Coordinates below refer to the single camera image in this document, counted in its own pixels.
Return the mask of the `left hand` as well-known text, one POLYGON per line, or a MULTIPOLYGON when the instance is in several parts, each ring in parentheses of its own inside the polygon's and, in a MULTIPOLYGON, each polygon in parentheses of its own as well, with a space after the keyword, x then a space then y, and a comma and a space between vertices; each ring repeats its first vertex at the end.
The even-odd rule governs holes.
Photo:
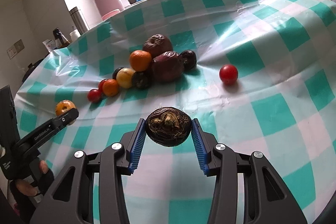
POLYGON ((10 191, 17 204, 27 203, 29 197, 34 197, 40 192, 45 194, 54 182, 54 173, 49 168, 46 161, 39 163, 39 173, 41 175, 38 182, 33 182, 32 178, 19 178, 10 182, 10 191))

